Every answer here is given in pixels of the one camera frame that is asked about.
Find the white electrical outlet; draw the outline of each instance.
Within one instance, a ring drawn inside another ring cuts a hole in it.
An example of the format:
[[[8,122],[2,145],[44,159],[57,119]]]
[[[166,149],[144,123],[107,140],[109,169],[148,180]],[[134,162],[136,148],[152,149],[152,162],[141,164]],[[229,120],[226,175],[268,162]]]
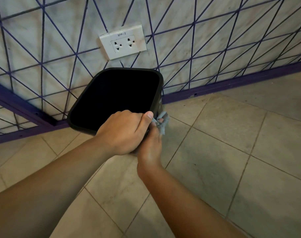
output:
[[[100,40],[110,60],[147,50],[141,25],[106,33]]]

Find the gray cloth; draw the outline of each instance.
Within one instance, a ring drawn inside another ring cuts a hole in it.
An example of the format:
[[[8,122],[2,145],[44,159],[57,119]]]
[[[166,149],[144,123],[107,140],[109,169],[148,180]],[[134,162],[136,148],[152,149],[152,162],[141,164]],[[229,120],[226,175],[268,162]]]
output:
[[[165,134],[165,126],[169,122],[169,115],[166,111],[163,111],[158,115],[157,119],[153,118],[152,122],[156,123],[157,128],[159,129],[159,134],[164,135]]]

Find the wall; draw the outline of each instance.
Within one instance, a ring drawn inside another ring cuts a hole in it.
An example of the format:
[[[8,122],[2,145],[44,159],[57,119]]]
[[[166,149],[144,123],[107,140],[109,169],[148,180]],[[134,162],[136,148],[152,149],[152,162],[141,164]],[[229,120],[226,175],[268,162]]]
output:
[[[167,95],[301,60],[301,0],[37,1],[0,0],[0,84],[57,120],[103,68],[158,68]],[[98,36],[135,22],[148,50],[108,61]]]

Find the outlet cover plate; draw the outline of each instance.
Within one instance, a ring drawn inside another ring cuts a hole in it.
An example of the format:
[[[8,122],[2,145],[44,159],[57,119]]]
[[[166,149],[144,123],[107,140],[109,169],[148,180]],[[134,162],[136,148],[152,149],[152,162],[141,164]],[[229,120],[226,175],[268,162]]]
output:
[[[100,36],[100,41],[109,56],[109,60],[147,50],[141,25],[106,33]]]

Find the black trash bin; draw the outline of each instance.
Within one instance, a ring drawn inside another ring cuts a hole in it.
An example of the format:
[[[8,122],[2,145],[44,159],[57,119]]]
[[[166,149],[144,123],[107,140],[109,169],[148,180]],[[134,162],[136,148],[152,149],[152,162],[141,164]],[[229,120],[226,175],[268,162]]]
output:
[[[162,111],[160,72],[144,68],[108,68],[87,85],[68,113],[71,128],[95,135],[100,126],[117,111]]]

